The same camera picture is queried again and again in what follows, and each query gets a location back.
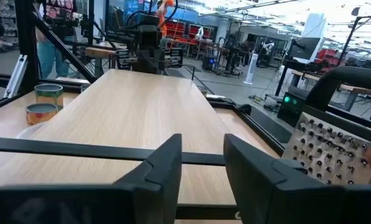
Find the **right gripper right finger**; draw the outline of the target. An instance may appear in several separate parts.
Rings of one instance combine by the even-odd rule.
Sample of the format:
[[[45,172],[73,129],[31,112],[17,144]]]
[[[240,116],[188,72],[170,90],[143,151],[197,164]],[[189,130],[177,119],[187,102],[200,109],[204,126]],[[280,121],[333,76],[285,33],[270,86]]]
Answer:
[[[223,156],[243,224],[371,224],[371,185],[327,185],[233,134]]]

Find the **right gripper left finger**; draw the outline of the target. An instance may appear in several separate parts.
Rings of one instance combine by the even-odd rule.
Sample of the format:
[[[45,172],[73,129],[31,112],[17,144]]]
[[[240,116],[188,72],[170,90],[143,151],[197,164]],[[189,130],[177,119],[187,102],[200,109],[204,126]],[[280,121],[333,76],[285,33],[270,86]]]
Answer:
[[[173,224],[181,173],[173,134],[112,184],[0,187],[0,224]]]

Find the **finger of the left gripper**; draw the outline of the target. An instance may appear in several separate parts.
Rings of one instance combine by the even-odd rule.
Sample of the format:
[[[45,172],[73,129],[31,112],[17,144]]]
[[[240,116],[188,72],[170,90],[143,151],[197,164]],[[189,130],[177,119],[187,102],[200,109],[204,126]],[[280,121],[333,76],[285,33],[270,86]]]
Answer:
[[[184,51],[180,47],[165,50],[165,66],[167,68],[181,68],[183,66]]]
[[[116,51],[115,61],[117,64],[117,69],[130,69],[131,62],[127,62],[126,59],[130,58],[128,49],[118,49]]]

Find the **tall green orange can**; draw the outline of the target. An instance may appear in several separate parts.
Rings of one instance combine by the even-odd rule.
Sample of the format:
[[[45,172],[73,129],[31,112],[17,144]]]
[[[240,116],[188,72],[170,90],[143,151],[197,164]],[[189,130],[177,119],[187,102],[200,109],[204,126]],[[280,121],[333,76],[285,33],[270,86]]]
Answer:
[[[56,84],[40,84],[34,87],[37,103],[50,103],[63,108],[63,87]]]

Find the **short orange yellow can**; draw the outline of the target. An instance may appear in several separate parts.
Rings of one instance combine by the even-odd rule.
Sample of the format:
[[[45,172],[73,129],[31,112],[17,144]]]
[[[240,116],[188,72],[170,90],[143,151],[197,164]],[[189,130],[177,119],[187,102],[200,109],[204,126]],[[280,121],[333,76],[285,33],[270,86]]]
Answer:
[[[26,121],[28,125],[46,122],[58,112],[57,106],[50,103],[36,103],[26,107]]]

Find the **wooden workbench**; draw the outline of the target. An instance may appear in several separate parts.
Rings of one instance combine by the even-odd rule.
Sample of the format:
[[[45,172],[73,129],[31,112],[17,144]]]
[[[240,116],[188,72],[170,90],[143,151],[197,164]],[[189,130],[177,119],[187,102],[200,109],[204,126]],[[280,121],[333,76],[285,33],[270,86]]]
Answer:
[[[127,46],[122,43],[113,42],[111,44],[108,41],[103,41],[85,49],[86,56],[95,59],[94,72],[97,78],[104,74],[105,67],[112,68],[116,65],[115,59],[110,59],[110,55],[115,54],[119,49],[127,49]]]

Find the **red storage bin rack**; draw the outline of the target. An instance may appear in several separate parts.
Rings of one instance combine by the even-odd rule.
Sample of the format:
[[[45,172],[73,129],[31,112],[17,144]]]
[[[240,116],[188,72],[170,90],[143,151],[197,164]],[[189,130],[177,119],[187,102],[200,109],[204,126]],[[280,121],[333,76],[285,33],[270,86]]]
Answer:
[[[179,40],[181,42],[194,42],[200,28],[203,28],[203,39],[215,40],[218,29],[217,26],[202,26],[200,24],[184,21],[167,22],[166,34],[169,38],[174,40]]]

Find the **person in orange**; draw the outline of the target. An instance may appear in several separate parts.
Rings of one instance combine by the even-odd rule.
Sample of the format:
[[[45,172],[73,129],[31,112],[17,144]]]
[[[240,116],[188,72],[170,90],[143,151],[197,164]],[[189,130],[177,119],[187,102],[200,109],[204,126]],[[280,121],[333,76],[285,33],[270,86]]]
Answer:
[[[156,15],[159,17],[159,28],[161,30],[162,37],[167,35],[167,29],[164,25],[167,8],[174,5],[174,0],[158,0]]]

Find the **white tower fan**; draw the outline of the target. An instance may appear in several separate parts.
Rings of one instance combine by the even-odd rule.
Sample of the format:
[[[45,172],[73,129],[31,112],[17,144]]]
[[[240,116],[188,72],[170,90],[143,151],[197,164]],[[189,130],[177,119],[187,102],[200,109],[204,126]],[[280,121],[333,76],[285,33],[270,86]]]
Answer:
[[[254,75],[254,72],[255,72],[255,69],[256,69],[257,61],[258,61],[258,54],[253,53],[251,55],[251,58],[250,58],[248,72],[247,72],[247,75],[246,75],[246,78],[245,78],[245,81],[244,81],[244,83],[246,83],[248,85],[252,85],[252,79],[253,79],[253,75]]]

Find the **white plastic bowl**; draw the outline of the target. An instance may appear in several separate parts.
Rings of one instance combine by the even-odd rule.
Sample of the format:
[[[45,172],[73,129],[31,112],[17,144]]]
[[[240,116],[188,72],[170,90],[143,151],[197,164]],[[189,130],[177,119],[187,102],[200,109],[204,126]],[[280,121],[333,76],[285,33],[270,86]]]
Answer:
[[[23,129],[17,136],[16,139],[29,139],[36,131],[38,131],[45,122],[34,124],[26,129]]]

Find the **black computer green light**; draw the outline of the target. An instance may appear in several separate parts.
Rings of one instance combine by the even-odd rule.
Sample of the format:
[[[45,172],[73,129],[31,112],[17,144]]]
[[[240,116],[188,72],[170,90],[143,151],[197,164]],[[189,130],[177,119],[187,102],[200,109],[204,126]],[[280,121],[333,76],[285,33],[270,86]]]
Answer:
[[[309,92],[290,86],[284,94],[277,117],[291,126],[296,126]]]

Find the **wooden desk black legs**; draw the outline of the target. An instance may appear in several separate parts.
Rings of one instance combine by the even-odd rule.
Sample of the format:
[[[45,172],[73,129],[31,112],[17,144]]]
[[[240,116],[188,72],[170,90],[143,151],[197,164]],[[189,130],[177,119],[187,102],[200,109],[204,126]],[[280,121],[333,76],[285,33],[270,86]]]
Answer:
[[[309,73],[303,73],[296,70],[292,70],[291,73],[293,74],[293,79],[291,81],[292,86],[297,86],[299,84],[299,80],[301,78],[305,78],[307,80],[314,80],[318,81],[320,79],[320,76],[309,74]],[[353,105],[356,103],[356,99],[358,96],[371,96],[371,90],[346,84],[340,85],[340,91],[346,91],[347,92],[347,98],[344,102],[336,102],[331,101],[330,105],[335,106],[336,108],[339,108],[344,111],[350,112]]]

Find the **black monitor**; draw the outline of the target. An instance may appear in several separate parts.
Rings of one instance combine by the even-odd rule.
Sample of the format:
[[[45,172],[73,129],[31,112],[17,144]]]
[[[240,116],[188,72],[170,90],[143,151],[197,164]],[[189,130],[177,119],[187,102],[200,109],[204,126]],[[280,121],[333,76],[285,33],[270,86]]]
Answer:
[[[288,55],[292,58],[309,60],[320,40],[318,37],[302,37],[292,40]]]

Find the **black aluminium rig frame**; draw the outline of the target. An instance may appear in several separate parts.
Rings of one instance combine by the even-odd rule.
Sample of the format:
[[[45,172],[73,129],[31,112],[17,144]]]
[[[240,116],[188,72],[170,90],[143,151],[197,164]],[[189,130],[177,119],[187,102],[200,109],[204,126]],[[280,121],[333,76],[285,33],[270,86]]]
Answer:
[[[15,0],[16,17],[19,28],[20,51],[28,56],[29,63],[25,71],[25,79],[21,82],[21,95],[33,90],[35,84],[42,83],[39,71],[39,58],[36,51],[35,29],[39,28],[45,34],[49,28],[38,16],[33,0]],[[63,42],[62,55],[67,57],[77,70],[90,82],[96,82],[97,78],[92,75],[67,48]],[[371,141],[371,121],[356,117],[345,111],[329,106],[331,95],[338,85],[362,87],[371,90],[371,69],[358,67],[337,67],[325,73],[316,83],[306,99],[303,110],[321,118],[328,123],[348,131],[360,138]],[[241,110],[238,105],[228,98],[207,97],[207,101],[214,108],[232,109],[249,125],[278,155],[284,153],[284,146],[265,128],[252,119],[247,110]]]

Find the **silver metal bracket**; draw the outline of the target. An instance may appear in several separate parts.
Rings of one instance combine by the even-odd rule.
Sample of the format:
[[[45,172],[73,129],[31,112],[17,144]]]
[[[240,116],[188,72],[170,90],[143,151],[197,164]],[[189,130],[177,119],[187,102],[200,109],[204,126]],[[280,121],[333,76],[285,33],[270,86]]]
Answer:
[[[4,98],[13,98],[17,95],[27,68],[27,63],[27,55],[20,54],[10,77],[9,83],[7,84],[6,90],[3,94]]]

